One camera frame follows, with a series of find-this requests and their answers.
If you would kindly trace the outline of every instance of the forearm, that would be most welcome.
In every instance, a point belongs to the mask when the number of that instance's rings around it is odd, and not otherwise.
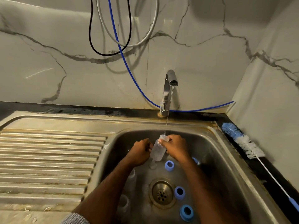
[[[111,223],[132,169],[133,166],[124,158],[73,212],[85,217],[90,224]]]
[[[191,158],[187,158],[181,165],[186,173],[202,224],[241,223],[240,218],[226,209],[218,192]]]

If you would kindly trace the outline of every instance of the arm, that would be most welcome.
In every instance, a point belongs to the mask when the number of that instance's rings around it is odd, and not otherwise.
[[[90,224],[112,223],[130,172],[148,160],[152,147],[149,139],[135,142],[126,157],[73,212],[86,218]]]
[[[185,171],[192,197],[202,224],[244,223],[244,220],[230,213],[220,195],[209,184],[205,174],[199,169],[187,151],[185,139],[180,135],[169,135],[169,142],[159,139],[167,153],[175,158]]]

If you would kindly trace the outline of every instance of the kitchen sink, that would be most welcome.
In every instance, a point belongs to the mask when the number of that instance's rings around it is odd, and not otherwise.
[[[0,121],[0,216],[3,223],[59,223],[114,169],[134,142],[180,134],[228,207],[250,223],[289,223],[215,122],[45,114],[17,111]],[[165,162],[174,162],[167,171]],[[184,223],[196,208],[180,164],[165,154],[136,167],[129,223]],[[174,188],[186,196],[177,200]],[[195,215],[193,223],[199,223]]]

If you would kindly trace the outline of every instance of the black countertop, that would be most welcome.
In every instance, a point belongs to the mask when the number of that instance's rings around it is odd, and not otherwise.
[[[32,104],[32,103],[18,103],[18,102],[4,102],[0,101],[0,120],[9,116],[14,111],[28,111],[39,113],[64,113],[64,114],[83,114],[83,115],[106,115],[106,116],[124,116],[124,117],[140,117],[158,119],[158,110],[148,109],[128,109],[128,108],[109,108],[109,107],[89,107],[89,106],[73,106],[73,105],[52,105],[52,104]],[[216,121],[219,126],[224,122],[232,122],[224,113],[177,113],[170,112],[169,119],[173,120],[198,120],[198,121]],[[249,160],[245,152],[235,143],[235,141],[228,135],[227,139],[232,143],[241,157],[246,161],[248,166],[252,169],[256,177],[261,181],[266,190],[272,196],[274,201],[281,208],[286,217],[291,223],[299,223],[299,212],[289,202],[289,199],[271,178],[268,172],[260,164],[257,159]],[[299,203],[299,193],[286,180],[282,174],[272,165],[266,157],[260,158],[264,165],[269,169],[276,180],[288,192],[290,197]]]

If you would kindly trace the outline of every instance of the running water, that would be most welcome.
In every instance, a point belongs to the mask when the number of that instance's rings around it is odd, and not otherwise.
[[[171,105],[172,93],[173,93],[173,86],[171,86],[171,95],[170,95],[170,101],[169,101],[169,110],[170,110],[170,105]],[[168,124],[169,112],[168,112],[167,119],[166,119],[166,127],[167,127],[167,124]]]

